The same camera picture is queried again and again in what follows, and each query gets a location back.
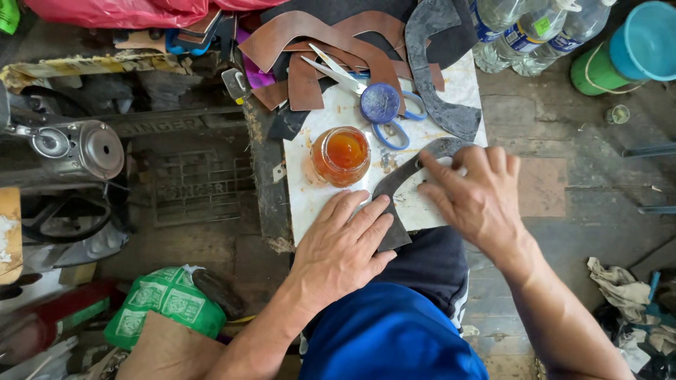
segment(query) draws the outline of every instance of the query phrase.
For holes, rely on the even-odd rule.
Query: glass jar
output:
[[[310,161],[322,180],[336,187],[348,187],[368,171],[371,150],[360,130],[340,126],[322,133],[312,144]]]

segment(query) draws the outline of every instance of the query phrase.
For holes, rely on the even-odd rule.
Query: finger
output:
[[[356,236],[362,236],[364,231],[371,227],[373,222],[375,222],[383,211],[385,211],[389,202],[390,199],[387,195],[383,194],[379,196],[373,202],[362,207],[362,209],[347,223],[347,227],[350,228]]]
[[[486,151],[478,145],[463,147],[453,156],[451,169],[457,170],[463,166],[467,168],[468,172],[486,171],[491,168],[488,157],[486,157]]]
[[[456,213],[453,209],[453,203],[451,203],[443,187],[431,183],[421,183],[418,185],[418,191],[429,199],[432,199],[432,202],[437,205],[441,215],[448,224],[456,224]]]
[[[486,148],[486,157],[494,173],[500,174],[507,172],[507,153],[503,147]]]
[[[347,223],[350,216],[352,216],[354,213],[354,210],[357,209],[357,206],[359,206],[363,201],[367,200],[368,197],[370,197],[370,194],[366,190],[348,193],[338,201],[338,204],[335,206],[333,214],[331,214],[331,217],[328,221],[336,225],[338,228],[341,228],[345,225],[345,223]]]
[[[432,177],[441,183],[448,191],[453,193],[453,190],[462,184],[464,179],[454,170],[446,168],[441,165],[430,153],[420,151],[420,161],[423,166],[429,170]]]
[[[513,156],[511,154],[507,155],[507,173],[512,176],[518,176],[518,172],[521,169],[521,159],[518,156]]]
[[[363,252],[373,253],[383,241],[385,233],[392,226],[392,222],[394,222],[392,214],[380,215],[357,240],[357,245],[360,246],[360,249],[363,248]]]
[[[324,205],[324,208],[319,212],[319,215],[317,216],[317,219],[315,220],[316,222],[326,222],[331,215],[333,215],[333,210],[335,210],[336,205],[338,202],[340,202],[343,197],[345,197],[347,194],[349,194],[351,191],[348,189],[345,189],[338,194],[335,194],[332,196],[329,201]]]
[[[397,257],[397,252],[394,251],[385,251],[373,255],[368,261],[368,266],[366,266],[370,279],[381,274],[385,270],[387,263],[394,260],[395,257]]]

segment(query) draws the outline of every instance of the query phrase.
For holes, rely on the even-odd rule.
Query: left hand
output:
[[[394,220],[392,214],[382,214],[390,202],[386,195],[350,219],[369,196],[366,190],[334,195],[298,244],[287,281],[299,291],[307,311],[320,312],[362,288],[397,256],[394,251],[374,255]]]

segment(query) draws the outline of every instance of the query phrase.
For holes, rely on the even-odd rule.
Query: person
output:
[[[289,276],[207,378],[271,379],[305,329],[310,336],[302,379],[487,379],[456,324],[467,293],[464,253],[457,253],[461,236],[504,275],[548,377],[633,379],[521,222],[519,158],[501,147],[472,146],[458,151],[451,168],[423,151],[420,161],[438,185],[423,183],[418,191],[451,227],[413,235],[399,254],[374,254],[393,222],[392,215],[381,215],[390,199],[382,195],[352,216],[368,192],[336,194],[298,244]],[[443,270],[451,272],[451,281],[444,282]]]

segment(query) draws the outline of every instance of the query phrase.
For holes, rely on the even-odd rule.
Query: hand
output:
[[[418,190],[439,207],[446,222],[476,245],[498,267],[518,259],[519,243],[530,234],[518,213],[519,158],[502,147],[464,147],[451,168],[425,151],[420,160],[439,185],[423,183]],[[458,169],[465,167],[467,175]]]
[[[382,214],[389,204],[386,195],[350,219],[368,197],[366,190],[334,195],[298,244],[287,280],[298,286],[301,304],[310,312],[362,288],[397,256],[394,251],[374,255],[394,219]]]

